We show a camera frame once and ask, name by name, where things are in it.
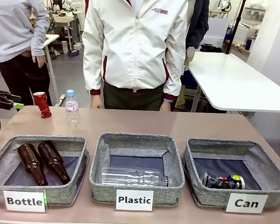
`clear plastic bottle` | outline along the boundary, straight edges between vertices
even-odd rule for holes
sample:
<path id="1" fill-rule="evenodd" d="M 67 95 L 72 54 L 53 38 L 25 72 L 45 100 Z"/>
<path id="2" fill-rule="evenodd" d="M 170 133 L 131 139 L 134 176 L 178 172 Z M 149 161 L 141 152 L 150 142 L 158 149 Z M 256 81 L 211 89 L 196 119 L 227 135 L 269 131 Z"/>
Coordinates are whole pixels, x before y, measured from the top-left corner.
<path id="1" fill-rule="evenodd" d="M 107 185 L 168 187 L 170 180 L 157 169 L 102 167 L 99 182 Z"/>
<path id="2" fill-rule="evenodd" d="M 66 101 L 65 108 L 68 116 L 68 124 L 75 126 L 79 120 L 79 105 L 75 97 L 75 91 L 67 90 L 66 91 Z"/>

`green tape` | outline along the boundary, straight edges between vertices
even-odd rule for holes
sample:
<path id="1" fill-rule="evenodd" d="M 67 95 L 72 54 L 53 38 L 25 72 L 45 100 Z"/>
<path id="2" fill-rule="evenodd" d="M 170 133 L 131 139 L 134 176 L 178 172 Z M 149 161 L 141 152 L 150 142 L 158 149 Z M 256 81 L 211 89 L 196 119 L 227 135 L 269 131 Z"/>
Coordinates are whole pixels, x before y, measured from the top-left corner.
<path id="1" fill-rule="evenodd" d="M 47 207 L 47 194 L 46 194 L 46 190 L 43 190 L 43 199 L 45 201 L 45 206 Z"/>
<path id="2" fill-rule="evenodd" d="M 24 109 L 24 105 L 23 105 L 23 104 L 20 104 L 20 103 L 14 103 L 14 106 L 15 106 L 17 109 Z"/>

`person in gray shirt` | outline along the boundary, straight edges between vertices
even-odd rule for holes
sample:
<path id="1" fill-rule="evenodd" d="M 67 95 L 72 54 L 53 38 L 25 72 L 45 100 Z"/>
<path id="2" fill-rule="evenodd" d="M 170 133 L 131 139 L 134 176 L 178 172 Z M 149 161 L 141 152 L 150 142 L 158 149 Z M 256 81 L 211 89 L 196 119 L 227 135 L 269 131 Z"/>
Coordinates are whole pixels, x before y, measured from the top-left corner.
<path id="1" fill-rule="evenodd" d="M 30 23 L 32 10 L 35 26 Z M 50 77 L 43 52 L 49 15 L 43 0 L 0 0 L 0 71 L 11 92 L 24 105 L 33 105 L 30 93 L 48 91 Z"/>

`brown glass bottle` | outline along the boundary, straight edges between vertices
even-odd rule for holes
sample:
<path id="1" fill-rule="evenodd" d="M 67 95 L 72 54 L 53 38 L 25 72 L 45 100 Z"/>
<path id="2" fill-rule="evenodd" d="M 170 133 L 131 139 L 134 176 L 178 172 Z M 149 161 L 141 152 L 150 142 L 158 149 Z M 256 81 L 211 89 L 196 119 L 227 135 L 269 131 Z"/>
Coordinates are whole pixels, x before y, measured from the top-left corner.
<path id="1" fill-rule="evenodd" d="M 38 152 L 47 167 L 54 171 L 62 183 L 67 184 L 70 177 L 63 167 L 63 159 L 51 141 L 43 141 L 38 146 Z"/>
<path id="2" fill-rule="evenodd" d="M 32 144 L 24 144 L 18 148 L 22 164 L 39 186 L 47 186 L 48 182 L 43 173 L 43 163 Z"/>

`gray long sleeve shirt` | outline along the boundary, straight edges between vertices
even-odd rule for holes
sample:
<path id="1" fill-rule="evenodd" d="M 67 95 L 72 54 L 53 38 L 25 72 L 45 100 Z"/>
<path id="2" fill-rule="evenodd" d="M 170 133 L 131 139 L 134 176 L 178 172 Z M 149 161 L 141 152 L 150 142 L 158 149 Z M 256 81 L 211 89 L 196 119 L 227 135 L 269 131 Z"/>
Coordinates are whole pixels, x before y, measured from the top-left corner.
<path id="1" fill-rule="evenodd" d="M 34 10 L 35 26 L 30 24 Z M 0 0 L 0 62 L 8 61 L 25 50 L 42 56 L 49 27 L 43 0 Z"/>

